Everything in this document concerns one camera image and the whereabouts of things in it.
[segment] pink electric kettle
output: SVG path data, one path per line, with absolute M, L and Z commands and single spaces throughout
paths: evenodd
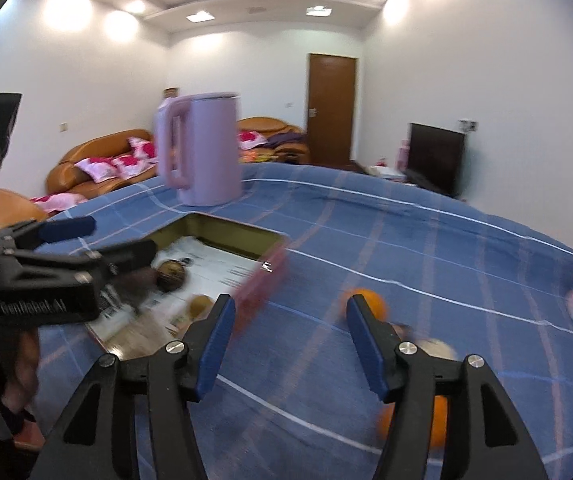
M 180 96 L 158 108 L 158 174 L 167 186 L 179 188 L 184 205 L 213 206 L 242 195 L 236 98 L 230 93 Z

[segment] television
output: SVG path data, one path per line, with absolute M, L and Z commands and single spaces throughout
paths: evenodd
M 407 179 L 424 189 L 457 197 L 466 140 L 465 134 L 411 123 Z

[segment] blue checkered tablecloth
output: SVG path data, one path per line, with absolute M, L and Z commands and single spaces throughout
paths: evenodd
M 79 205 L 90 237 L 45 248 L 80 253 L 143 237 L 195 208 L 152 178 Z M 369 391 L 342 316 L 353 287 L 380 293 L 389 320 L 483 355 L 552 479 L 573 476 L 573 250 L 538 232 L 414 187 L 342 171 L 252 164 L 244 194 L 205 212 L 284 232 L 289 276 L 226 352 L 214 391 L 190 407 L 209 478 L 373 476 L 382 405 Z M 45 431 L 100 348 L 81 326 L 41 330 Z M 154 478 L 144 405 L 142 478 Z M 437 479 L 439 456 L 427 478 Z

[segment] wooden door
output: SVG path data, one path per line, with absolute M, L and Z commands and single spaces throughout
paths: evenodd
M 309 54 L 307 137 L 311 163 L 348 169 L 351 164 L 356 59 Z

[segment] sofa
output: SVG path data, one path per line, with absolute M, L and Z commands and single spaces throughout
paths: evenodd
M 48 217 L 44 210 L 25 196 L 0 188 L 0 229 L 25 220 L 41 222 Z
M 284 132 L 297 132 L 301 134 L 302 128 L 294 124 L 285 123 L 280 119 L 273 117 L 249 117 L 238 121 L 238 131 L 252 131 L 262 134 L 267 139 L 275 134 Z M 309 164 L 309 147 L 305 142 L 287 142 L 281 144 L 274 150 L 269 148 L 262 148 L 261 146 L 254 148 L 259 153 L 271 156 L 278 162 L 291 162 L 292 164 Z
M 90 156 L 108 156 L 114 157 L 131 152 L 131 146 L 128 143 L 129 137 L 140 137 L 141 139 L 151 140 L 151 133 L 147 130 L 126 130 L 97 139 L 88 140 L 72 150 L 69 150 L 65 156 L 60 159 L 46 178 L 46 192 L 55 193 L 79 193 L 86 198 L 95 198 L 99 195 L 106 194 L 115 189 L 136 184 L 151 178 L 157 174 L 157 167 L 141 173 L 133 178 L 111 178 L 96 184 L 91 177 L 84 171 L 75 167 L 77 162 Z

